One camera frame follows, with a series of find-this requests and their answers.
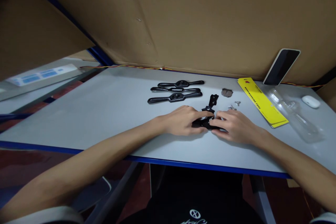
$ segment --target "blue shelf frame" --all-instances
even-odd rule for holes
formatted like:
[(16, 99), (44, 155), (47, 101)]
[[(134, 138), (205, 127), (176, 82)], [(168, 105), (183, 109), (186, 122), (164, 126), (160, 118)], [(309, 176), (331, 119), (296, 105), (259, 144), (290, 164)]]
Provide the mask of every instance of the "blue shelf frame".
[(87, 49), (87, 51), (103, 66), (112, 66), (113, 60), (98, 46), (94, 38), (75, 20), (75, 18), (61, 5), (58, 0), (47, 0), (63, 13), (88, 39), (90, 39), (95, 46)]
[[(5, 149), (60, 152), (60, 153), (67, 153), (67, 154), (74, 154), (74, 155), (83, 151), (79, 149), (70, 149), (70, 148), (35, 145), (35, 144), (30, 144), (30, 143), (7, 142), (7, 141), (0, 141), (0, 147), (5, 148)], [(139, 157), (139, 156), (127, 156), (125, 160), (141, 162), (141, 163), (152, 163), (152, 164), (157, 164), (157, 165), (178, 166), (178, 167), (186, 167), (186, 168), (193, 168), (193, 169), (213, 170), (213, 171), (220, 171), (220, 172), (231, 172), (231, 173), (250, 174), (250, 175), (256, 175), (256, 176), (277, 177), (277, 178), (283, 178), (283, 179), (290, 178), (291, 179), (291, 177), (287, 173), (281, 173), (281, 172), (275, 172), (275, 171), (253, 170), (253, 169), (236, 168), (236, 167), (228, 167), (228, 166), (217, 166), (217, 165), (211, 165), (211, 164), (155, 159), (155, 158)]]

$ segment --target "phone screen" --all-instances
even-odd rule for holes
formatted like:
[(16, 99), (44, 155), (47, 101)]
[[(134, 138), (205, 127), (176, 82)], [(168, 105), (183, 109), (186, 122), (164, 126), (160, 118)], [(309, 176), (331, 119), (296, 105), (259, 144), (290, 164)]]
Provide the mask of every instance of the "phone screen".
[(280, 52), (276, 59), (271, 71), (268, 73), (264, 84), (265, 85), (279, 85), (296, 58), (299, 56), (300, 51), (284, 49)]

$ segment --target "forearm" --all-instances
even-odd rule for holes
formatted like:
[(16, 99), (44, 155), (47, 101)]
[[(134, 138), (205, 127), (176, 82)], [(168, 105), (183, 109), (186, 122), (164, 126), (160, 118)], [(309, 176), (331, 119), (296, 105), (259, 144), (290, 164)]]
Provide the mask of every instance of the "forearm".
[(116, 162), (162, 133), (158, 118), (108, 138), (40, 174), (24, 186), (2, 209), (2, 220), (11, 211), (25, 216), (59, 205), (67, 205), (85, 186), (102, 177)]
[(316, 201), (336, 213), (336, 175), (271, 134), (258, 145)]

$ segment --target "floor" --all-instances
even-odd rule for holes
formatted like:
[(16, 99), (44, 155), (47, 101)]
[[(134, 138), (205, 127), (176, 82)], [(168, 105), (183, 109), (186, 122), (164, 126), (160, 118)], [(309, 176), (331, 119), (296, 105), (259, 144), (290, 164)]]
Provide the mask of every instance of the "floor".
[[(54, 95), (53, 98), (58, 99), (81, 84), (82, 82), (76, 82), (74, 85)], [(47, 105), (48, 103), (39, 103), (25, 111), (25, 113), (35, 113)], [(11, 120), (0, 124), (0, 131), (5, 131), (19, 122), (20, 120)], [(37, 150), (16, 151), (0, 149), (0, 207), (10, 198), (9, 195), (4, 193), (6, 189), (15, 189), (25, 185), (43, 171), (71, 156), (70, 154)], [(109, 180), (121, 179), (129, 165), (129, 161), (119, 162), (106, 174), (106, 178)], [(289, 188), (287, 180), (280, 178), (264, 177), (263, 180), (277, 224), (307, 224), (313, 217), (321, 213), (321, 206), (305, 194), (300, 187)], [(146, 207), (151, 197), (150, 190), (149, 165), (145, 164), (128, 203), (119, 217), (118, 223), (127, 216)], [(255, 208), (248, 175), (244, 175), (243, 179), (243, 197)]]

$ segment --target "hand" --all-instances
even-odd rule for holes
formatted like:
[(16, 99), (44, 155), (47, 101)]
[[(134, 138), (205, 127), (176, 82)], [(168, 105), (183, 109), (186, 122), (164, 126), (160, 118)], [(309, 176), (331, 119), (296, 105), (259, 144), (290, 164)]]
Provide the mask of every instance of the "hand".
[(257, 145), (269, 134), (265, 129), (255, 125), (245, 115), (236, 110), (218, 111), (216, 119), (210, 125), (226, 129), (228, 132), (213, 129), (212, 133), (228, 141)]
[(208, 131), (207, 128), (192, 128), (191, 124), (198, 118), (215, 116), (209, 111), (197, 111), (193, 107), (183, 105), (167, 115), (159, 116), (159, 123), (164, 133), (173, 135), (195, 135)]

